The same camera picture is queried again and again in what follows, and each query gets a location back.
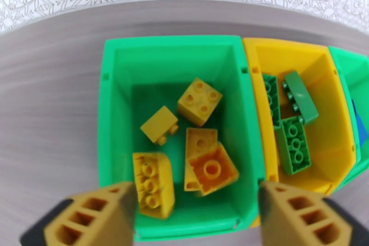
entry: green plastic bin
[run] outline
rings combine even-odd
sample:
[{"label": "green plastic bin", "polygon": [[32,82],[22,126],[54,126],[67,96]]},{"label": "green plastic bin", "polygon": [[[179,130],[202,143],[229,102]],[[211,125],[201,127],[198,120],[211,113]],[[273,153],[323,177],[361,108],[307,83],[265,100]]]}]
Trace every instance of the green plastic bin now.
[{"label": "green plastic bin", "polygon": [[[109,40],[101,67],[98,167],[100,185],[133,181],[133,152],[162,151],[171,161],[175,207],[167,220],[137,211],[135,240],[184,239],[246,229],[258,214],[258,182],[265,179],[254,94],[238,36],[160,36]],[[240,172],[239,180],[203,198],[183,190],[185,133],[193,127],[177,114],[179,131],[162,147],[140,126],[160,107],[176,113],[194,78],[224,96],[205,128],[218,139]]]},{"label": "green plastic bin", "polygon": [[369,61],[365,55],[340,48],[329,47],[329,51],[339,72],[349,108],[357,160],[355,166],[336,189],[338,191],[369,167],[369,140],[366,140],[360,148],[355,111],[352,105],[353,99],[357,113],[362,118],[365,128],[369,130]]}]

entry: yellow plastic bin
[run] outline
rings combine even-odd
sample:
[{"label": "yellow plastic bin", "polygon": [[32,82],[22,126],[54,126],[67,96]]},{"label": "yellow plastic bin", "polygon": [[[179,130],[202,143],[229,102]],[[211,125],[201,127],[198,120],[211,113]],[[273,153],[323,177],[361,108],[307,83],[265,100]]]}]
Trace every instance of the yellow plastic bin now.
[{"label": "yellow plastic bin", "polygon": [[[354,137],[345,95],[328,47],[264,38],[244,38],[256,100],[268,180],[331,194],[356,161]],[[282,89],[284,76],[296,70],[319,112],[305,127],[311,167],[286,175],[280,164],[272,116],[262,74],[278,79],[281,117],[296,115]],[[258,218],[251,227],[258,226]]]}]

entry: green 2x4 brick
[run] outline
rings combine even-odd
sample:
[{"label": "green 2x4 brick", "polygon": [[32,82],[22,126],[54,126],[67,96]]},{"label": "green 2x4 brick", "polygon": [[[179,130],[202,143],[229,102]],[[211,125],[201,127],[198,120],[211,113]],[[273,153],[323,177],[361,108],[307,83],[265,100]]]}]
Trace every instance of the green 2x4 brick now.
[{"label": "green 2x4 brick", "polygon": [[282,120],[275,131],[283,171],[293,175],[311,166],[311,158],[303,124],[297,116]]},{"label": "green 2x4 brick", "polygon": [[309,124],[318,118],[318,110],[297,71],[286,75],[282,86],[293,103],[293,111],[300,112],[299,119],[302,123]]},{"label": "green 2x4 brick", "polygon": [[278,94],[278,81],[276,76],[263,74],[265,89],[268,95],[268,101],[270,106],[270,113],[272,114],[273,127],[274,129],[281,128],[281,117],[280,117],[280,98]]}]

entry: small yellow brick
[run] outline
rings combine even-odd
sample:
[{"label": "small yellow brick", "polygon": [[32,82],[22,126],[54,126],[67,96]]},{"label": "small yellow brick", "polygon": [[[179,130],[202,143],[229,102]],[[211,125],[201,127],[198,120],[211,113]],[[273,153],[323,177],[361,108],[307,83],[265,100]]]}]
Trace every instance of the small yellow brick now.
[{"label": "small yellow brick", "polygon": [[209,119],[223,95],[196,78],[178,100],[177,111],[201,127]]},{"label": "small yellow brick", "polygon": [[[186,158],[205,153],[217,145],[218,131],[216,129],[187,128],[186,130]],[[184,190],[187,192],[199,191],[195,173],[185,163]]]},{"label": "small yellow brick", "polygon": [[163,106],[152,117],[150,117],[140,128],[142,132],[154,144],[162,146],[166,143],[165,134],[174,134],[178,130],[178,118]]}]

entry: wooden floor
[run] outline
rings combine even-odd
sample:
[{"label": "wooden floor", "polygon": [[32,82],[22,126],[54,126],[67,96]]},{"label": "wooden floor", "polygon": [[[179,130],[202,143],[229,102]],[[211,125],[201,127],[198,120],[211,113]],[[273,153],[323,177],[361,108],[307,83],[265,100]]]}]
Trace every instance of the wooden floor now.
[{"label": "wooden floor", "polygon": [[[369,36],[340,24],[267,6],[202,0],[90,8],[5,34],[0,37],[3,245],[18,245],[20,233],[65,196],[98,187],[96,121],[104,41],[182,34],[275,37],[369,54]],[[333,196],[367,227],[368,176]],[[258,246],[259,232],[194,239],[191,245]]]}]

